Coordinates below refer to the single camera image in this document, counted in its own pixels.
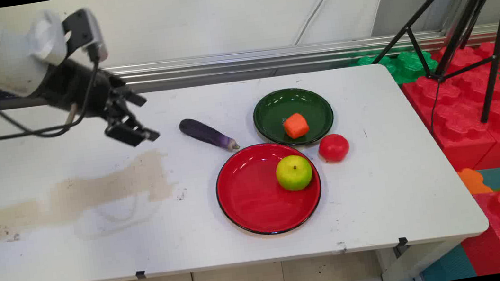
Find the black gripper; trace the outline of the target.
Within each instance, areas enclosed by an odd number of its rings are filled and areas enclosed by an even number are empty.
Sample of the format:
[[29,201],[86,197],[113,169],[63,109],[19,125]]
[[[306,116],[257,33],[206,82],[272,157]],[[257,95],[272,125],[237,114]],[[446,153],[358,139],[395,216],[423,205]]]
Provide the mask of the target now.
[[[70,59],[66,59],[58,67],[51,65],[40,86],[34,91],[35,97],[66,111],[75,104],[77,110],[81,111],[92,73],[91,68]],[[147,102],[145,97],[128,88],[118,76],[98,68],[90,90],[85,117],[104,118],[108,124],[105,129],[108,138],[132,147],[143,141],[153,142],[160,138],[160,132],[144,127],[129,110],[105,116],[104,108],[111,99],[120,97],[138,107]]]

